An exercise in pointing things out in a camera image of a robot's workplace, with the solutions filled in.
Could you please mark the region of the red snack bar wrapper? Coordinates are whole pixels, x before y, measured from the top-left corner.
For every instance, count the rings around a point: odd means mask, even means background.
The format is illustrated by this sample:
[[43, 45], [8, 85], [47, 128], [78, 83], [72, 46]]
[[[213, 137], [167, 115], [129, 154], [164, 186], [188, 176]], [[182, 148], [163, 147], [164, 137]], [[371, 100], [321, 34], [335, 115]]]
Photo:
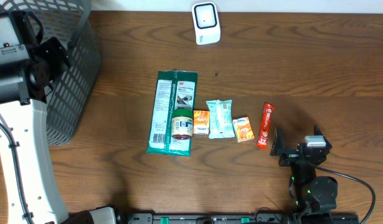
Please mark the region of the red snack bar wrapper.
[[275, 107], [273, 105], [265, 103], [257, 141], [257, 147], [260, 149], [267, 148], [268, 135], [270, 132], [271, 115], [274, 109]]

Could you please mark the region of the orange tissue pack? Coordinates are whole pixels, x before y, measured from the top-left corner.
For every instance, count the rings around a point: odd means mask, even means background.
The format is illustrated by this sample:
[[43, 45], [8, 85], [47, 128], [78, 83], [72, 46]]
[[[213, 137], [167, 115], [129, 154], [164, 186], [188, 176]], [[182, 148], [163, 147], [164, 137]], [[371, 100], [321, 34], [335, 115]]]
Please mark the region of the orange tissue pack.
[[193, 134], [209, 134], [210, 111], [194, 110]]
[[249, 117], [237, 118], [232, 120], [235, 137], [237, 142], [250, 141], [255, 139]]

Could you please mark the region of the mint green wipes packet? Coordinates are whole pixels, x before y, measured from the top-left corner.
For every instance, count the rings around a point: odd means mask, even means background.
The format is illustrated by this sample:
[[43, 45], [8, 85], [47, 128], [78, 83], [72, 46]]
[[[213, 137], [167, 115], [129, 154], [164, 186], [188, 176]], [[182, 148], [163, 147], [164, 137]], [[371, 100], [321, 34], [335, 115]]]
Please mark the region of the mint green wipes packet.
[[209, 109], [209, 139], [234, 138], [232, 100], [206, 101]]

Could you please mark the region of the green lid glass jar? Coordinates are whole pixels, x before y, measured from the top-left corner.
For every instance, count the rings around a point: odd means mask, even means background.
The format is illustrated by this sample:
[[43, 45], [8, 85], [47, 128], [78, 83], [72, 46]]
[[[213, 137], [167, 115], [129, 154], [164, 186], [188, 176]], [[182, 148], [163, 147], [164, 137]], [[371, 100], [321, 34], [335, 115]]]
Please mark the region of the green lid glass jar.
[[193, 112], [188, 109], [173, 111], [171, 136], [177, 140], [187, 140], [193, 134]]

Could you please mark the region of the green 3M gloves package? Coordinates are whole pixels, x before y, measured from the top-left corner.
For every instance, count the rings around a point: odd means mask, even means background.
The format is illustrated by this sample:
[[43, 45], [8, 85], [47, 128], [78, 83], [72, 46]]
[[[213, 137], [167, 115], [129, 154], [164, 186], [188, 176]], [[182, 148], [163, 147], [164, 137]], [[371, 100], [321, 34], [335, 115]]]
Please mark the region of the green 3M gloves package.
[[188, 109], [194, 114], [197, 78], [197, 72], [158, 72], [147, 153], [187, 157], [191, 155], [192, 138], [174, 139], [171, 136], [171, 126], [174, 110]]

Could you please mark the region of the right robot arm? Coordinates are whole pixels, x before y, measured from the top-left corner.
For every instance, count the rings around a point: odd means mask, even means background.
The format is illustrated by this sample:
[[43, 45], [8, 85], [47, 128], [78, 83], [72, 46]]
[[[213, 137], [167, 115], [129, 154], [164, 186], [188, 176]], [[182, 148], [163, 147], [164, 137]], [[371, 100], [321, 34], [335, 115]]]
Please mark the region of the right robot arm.
[[296, 208], [289, 215], [283, 215], [280, 223], [306, 223], [322, 216], [325, 222], [332, 222], [330, 212], [336, 208], [338, 182], [328, 176], [317, 176], [316, 169], [326, 160], [332, 145], [318, 126], [314, 134], [305, 137], [296, 149], [286, 149], [279, 128], [275, 128], [271, 156], [279, 158], [280, 167], [290, 167], [289, 192], [296, 200]]

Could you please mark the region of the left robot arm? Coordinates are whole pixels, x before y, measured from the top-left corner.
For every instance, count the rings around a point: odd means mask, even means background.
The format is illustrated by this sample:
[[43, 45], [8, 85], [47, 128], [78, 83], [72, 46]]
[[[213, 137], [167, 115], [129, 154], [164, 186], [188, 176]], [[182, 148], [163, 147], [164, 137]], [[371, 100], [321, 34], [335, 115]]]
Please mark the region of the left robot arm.
[[71, 64], [55, 37], [35, 31], [30, 11], [0, 13], [0, 156], [9, 223], [119, 223], [111, 206], [69, 213], [47, 143], [47, 95]]

